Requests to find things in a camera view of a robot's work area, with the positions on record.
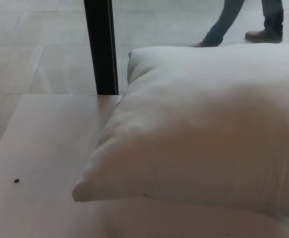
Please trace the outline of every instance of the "person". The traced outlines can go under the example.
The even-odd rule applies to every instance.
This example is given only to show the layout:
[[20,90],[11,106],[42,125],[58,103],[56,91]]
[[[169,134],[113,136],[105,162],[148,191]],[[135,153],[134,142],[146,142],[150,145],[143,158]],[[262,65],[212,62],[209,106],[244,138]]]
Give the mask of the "person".
[[[225,0],[222,13],[206,37],[193,47],[215,47],[222,43],[223,37],[234,23],[245,0]],[[283,41],[284,9],[282,0],[262,0],[265,17],[262,31],[246,32],[245,38],[255,43],[280,43]]]

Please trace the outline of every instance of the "white pillow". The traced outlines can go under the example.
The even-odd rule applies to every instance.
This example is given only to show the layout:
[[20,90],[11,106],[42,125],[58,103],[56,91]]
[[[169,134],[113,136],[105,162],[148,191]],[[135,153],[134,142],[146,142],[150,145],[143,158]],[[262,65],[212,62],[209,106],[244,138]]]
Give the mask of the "white pillow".
[[289,216],[289,45],[132,51],[75,201],[148,196]]

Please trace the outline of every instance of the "wooden surface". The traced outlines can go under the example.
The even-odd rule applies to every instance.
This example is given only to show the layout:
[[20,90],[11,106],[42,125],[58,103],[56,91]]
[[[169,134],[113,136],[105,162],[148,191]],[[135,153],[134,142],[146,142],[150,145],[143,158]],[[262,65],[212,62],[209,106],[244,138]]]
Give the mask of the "wooden surface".
[[74,203],[119,99],[22,96],[0,143],[0,238],[289,238],[289,219],[251,212],[142,198]]

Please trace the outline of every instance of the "jeans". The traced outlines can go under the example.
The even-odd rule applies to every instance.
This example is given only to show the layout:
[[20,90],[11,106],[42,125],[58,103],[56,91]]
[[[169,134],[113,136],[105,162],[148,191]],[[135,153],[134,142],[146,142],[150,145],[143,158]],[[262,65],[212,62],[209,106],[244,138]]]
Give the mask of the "jeans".
[[[204,42],[211,46],[222,43],[223,37],[234,23],[245,0],[225,0],[224,8],[218,21],[204,38]],[[282,0],[262,0],[265,17],[264,27],[267,31],[283,35],[284,9]]]

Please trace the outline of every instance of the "brown shoe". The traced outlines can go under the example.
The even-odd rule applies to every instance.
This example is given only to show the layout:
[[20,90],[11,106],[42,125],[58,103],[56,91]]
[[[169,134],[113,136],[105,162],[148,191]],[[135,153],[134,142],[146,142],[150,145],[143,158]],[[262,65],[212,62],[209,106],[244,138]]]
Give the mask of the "brown shoe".
[[190,47],[194,47],[194,48],[216,47],[216,46],[218,46],[218,45],[207,44],[205,41],[201,41],[199,43],[190,45]]
[[282,35],[267,30],[246,32],[245,38],[254,43],[281,43],[283,41]]

